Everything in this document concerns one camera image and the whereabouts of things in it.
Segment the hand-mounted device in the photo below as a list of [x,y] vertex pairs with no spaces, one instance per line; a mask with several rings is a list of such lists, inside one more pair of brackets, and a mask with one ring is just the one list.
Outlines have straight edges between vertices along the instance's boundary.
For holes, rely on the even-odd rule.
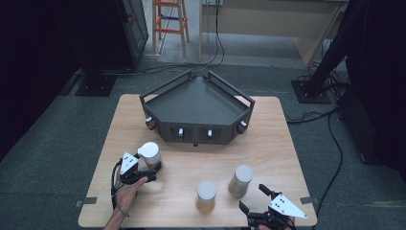
[[271,196],[268,211],[250,213],[248,207],[241,201],[239,202],[239,209],[247,216],[248,226],[258,227],[258,225],[262,224],[273,230],[282,230],[286,227],[296,230],[295,224],[290,217],[307,219],[307,215],[282,193],[275,193],[263,184],[259,184],[259,189],[267,196]]
[[141,178],[143,178],[144,176],[148,177],[148,182],[150,181],[155,181],[156,180],[156,173],[161,170],[161,162],[159,162],[155,168],[151,171],[138,171],[138,166],[139,166],[139,159],[140,159],[140,155],[139,153],[136,153],[135,155],[131,155],[128,152],[125,152],[123,155],[123,158],[121,158],[119,160],[119,162],[117,162],[117,164],[115,165],[114,169],[113,169],[113,173],[111,175],[111,201],[113,204],[113,209],[116,208],[116,193],[117,191],[121,188],[118,187],[118,183],[119,182],[117,180],[117,184],[114,183],[114,175],[116,173],[116,169],[117,167],[119,167],[121,165],[120,168],[120,180],[124,183],[124,184],[134,184],[136,183],[138,180],[140,180]]

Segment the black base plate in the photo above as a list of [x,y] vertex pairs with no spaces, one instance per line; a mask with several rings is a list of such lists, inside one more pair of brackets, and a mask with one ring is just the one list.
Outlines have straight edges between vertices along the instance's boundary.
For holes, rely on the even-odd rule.
[[304,87],[304,80],[293,80],[292,86],[295,90],[296,97],[300,104],[331,104],[330,99],[326,93],[322,93],[317,97],[308,98],[305,95],[305,87]]
[[83,79],[76,96],[93,96],[93,97],[108,97],[116,82],[116,76],[103,75],[100,76],[98,85],[89,86],[86,78]]

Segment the wooden table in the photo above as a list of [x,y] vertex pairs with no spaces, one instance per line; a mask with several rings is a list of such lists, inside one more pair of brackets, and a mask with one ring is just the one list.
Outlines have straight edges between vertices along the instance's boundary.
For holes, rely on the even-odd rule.
[[[301,165],[283,116],[281,103],[273,97],[256,100],[251,122],[244,134],[229,145],[167,143],[145,125],[139,95],[123,95],[108,131],[101,157],[87,197],[96,197],[95,204],[84,204],[79,216],[82,227],[103,227],[112,213],[110,198],[111,172],[123,153],[136,153],[146,142],[158,144],[163,169],[157,180],[139,191],[135,204],[122,227],[239,227],[247,226],[245,215],[238,208],[227,186],[237,166],[253,168],[254,179],[241,200],[251,212],[264,212],[270,197],[259,189],[260,183],[276,192],[283,192],[301,208],[308,219],[296,219],[297,226],[316,224]],[[140,170],[146,169],[141,160]],[[196,189],[203,180],[217,186],[214,210],[209,214],[195,208]]]
[[[199,60],[202,33],[215,33],[215,7],[200,0]],[[349,0],[224,0],[218,11],[218,33],[294,37],[304,62],[312,64],[317,51],[334,27]]]

